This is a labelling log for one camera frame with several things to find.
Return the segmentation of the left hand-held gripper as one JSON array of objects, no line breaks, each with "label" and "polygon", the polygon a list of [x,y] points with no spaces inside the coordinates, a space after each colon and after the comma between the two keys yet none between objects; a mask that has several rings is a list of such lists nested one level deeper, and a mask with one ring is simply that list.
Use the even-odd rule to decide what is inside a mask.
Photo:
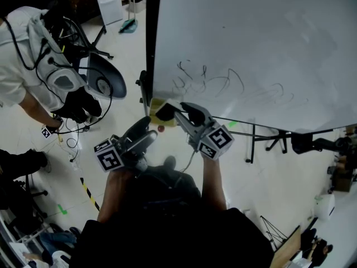
[{"label": "left hand-held gripper", "polygon": [[112,135],[94,146],[95,158],[103,171],[128,169],[138,175],[147,169],[144,155],[158,136],[157,131],[148,130],[150,122],[151,118],[145,116],[132,125],[122,137]]}]

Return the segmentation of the black whiteboard eraser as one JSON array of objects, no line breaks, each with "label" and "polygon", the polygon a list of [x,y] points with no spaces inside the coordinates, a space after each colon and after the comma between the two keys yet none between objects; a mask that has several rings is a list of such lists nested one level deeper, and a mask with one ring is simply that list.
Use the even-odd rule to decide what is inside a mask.
[{"label": "black whiteboard eraser", "polygon": [[162,105],[156,110],[156,117],[162,121],[170,121],[174,119],[175,112],[181,112],[181,104],[173,99],[167,99]]}]

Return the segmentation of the yellow whiteboard eraser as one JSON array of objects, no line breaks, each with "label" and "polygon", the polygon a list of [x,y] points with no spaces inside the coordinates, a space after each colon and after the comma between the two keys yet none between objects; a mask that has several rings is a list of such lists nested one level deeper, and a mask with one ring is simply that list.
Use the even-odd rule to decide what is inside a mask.
[{"label": "yellow whiteboard eraser", "polygon": [[158,117],[156,117],[156,110],[159,109],[160,106],[164,104],[164,99],[152,98],[150,108],[149,108],[149,116],[151,118],[152,125],[158,126],[166,126],[166,127],[175,127],[177,126],[177,122],[175,119],[170,121],[162,121]]}]

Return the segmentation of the person's right forearm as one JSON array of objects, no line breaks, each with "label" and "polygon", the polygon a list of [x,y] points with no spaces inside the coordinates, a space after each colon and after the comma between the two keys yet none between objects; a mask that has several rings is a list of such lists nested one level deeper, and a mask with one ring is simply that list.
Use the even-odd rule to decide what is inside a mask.
[{"label": "person's right forearm", "polygon": [[219,160],[203,159],[202,202],[211,210],[227,210]]}]

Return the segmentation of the person's left shoe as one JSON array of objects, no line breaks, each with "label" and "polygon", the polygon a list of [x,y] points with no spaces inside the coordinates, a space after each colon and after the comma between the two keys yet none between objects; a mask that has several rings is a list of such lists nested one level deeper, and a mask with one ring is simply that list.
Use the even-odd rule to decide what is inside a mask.
[{"label": "person's left shoe", "polygon": [[176,168],[176,158],[172,155],[166,157],[163,163],[163,167],[166,170],[175,170]]}]

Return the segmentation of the person's black trousers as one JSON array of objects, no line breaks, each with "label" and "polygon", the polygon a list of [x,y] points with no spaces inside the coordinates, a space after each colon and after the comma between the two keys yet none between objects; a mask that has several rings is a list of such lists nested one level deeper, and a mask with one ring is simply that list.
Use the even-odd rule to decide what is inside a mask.
[{"label": "person's black trousers", "polygon": [[149,167],[127,190],[127,208],[145,218],[192,214],[201,206],[201,193],[192,176],[164,166]]}]

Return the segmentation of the white power strip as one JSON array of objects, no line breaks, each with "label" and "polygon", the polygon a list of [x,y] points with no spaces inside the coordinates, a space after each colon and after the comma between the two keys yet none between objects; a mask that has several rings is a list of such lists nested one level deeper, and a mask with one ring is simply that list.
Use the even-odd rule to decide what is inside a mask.
[{"label": "white power strip", "polygon": [[74,156],[74,155],[70,154],[68,156],[68,159],[69,159],[69,162],[70,162],[71,166],[73,167],[73,169],[75,171],[80,171],[81,170],[80,163],[78,161],[77,156]]}]

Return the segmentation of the black rolling stand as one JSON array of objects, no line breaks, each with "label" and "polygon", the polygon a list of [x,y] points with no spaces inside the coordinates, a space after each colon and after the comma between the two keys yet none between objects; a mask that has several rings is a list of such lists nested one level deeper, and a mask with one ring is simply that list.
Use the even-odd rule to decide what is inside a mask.
[{"label": "black rolling stand", "polygon": [[84,44],[84,47],[87,48],[89,52],[94,52],[98,55],[107,57],[109,60],[113,60],[113,58],[114,58],[113,55],[111,55],[108,52],[101,51],[97,48],[97,44],[98,44],[100,38],[107,33],[107,28],[105,25],[103,25],[101,27],[99,33],[97,34],[97,36],[93,42],[90,42],[89,39],[87,38],[87,35],[86,35],[82,25],[79,25],[78,28],[79,28],[78,32],[80,34],[80,38]]}]

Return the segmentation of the person's black shirt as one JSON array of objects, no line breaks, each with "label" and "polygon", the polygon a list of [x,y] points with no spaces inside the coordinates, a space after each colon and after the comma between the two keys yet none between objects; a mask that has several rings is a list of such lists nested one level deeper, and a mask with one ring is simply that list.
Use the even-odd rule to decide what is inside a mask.
[{"label": "person's black shirt", "polygon": [[87,221],[69,268],[270,268],[269,240],[238,209]]}]

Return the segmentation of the teal dustpan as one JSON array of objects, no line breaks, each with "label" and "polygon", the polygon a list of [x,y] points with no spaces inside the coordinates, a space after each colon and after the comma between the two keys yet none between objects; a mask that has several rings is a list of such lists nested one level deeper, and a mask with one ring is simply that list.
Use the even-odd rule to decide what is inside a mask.
[{"label": "teal dustpan", "polygon": [[137,28],[136,20],[136,1],[129,0],[128,19],[125,20],[119,30],[120,34],[134,33]]}]

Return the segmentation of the black office chair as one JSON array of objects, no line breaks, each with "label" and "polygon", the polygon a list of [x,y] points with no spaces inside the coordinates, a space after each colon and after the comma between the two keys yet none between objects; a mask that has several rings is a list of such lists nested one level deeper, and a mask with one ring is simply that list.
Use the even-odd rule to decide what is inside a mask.
[{"label": "black office chair", "polygon": [[349,137],[339,137],[335,141],[330,141],[324,138],[313,139],[315,133],[292,133],[288,131],[278,131],[278,135],[272,136],[270,140],[273,143],[266,147],[266,151],[270,151],[277,144],[279,140],[283,140],[282,153],[287,153],[287,139],[291,139],[292,150],[296,154],[304,154],[310,151],[327,150],[338,153],[348,153],[352,150],[352,140]]}]

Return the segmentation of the white water dispenser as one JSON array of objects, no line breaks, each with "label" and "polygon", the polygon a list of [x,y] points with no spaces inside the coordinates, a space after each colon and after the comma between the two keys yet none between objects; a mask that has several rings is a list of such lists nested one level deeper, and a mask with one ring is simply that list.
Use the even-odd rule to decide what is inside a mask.
[{"label": "white water dispenser", "polygon": [[122,0],[97,0],[100,13],[105,25],[123,19]]}]

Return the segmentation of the white round appliance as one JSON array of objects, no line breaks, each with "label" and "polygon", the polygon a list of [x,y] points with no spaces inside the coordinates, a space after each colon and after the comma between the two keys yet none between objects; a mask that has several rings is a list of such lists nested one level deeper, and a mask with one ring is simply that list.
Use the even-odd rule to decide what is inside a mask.
[{"label": "white round appliance", "polygon": [[315,197],[314,214],[321,221],[328,221],[335,209],[333,194],[318,195]]}]

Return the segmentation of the wooden desk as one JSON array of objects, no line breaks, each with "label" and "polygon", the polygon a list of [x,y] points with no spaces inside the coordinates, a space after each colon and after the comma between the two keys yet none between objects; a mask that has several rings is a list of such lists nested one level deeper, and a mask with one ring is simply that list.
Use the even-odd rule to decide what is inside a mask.
[{"label": "wooden desk", "polygon": [[269,268],[283,268],[301,247],[301,226],[297,226],[286,241],[275,251]]}]

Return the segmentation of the white carton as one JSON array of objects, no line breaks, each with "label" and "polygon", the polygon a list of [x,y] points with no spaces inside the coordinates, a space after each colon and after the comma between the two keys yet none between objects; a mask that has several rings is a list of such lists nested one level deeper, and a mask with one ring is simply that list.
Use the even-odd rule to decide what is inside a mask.
[{"label": "white carton", "polygon": [[302,251],[299,251],[297,255],[291,260],[287,268],[309,268],[311,261],[302,257]]}]

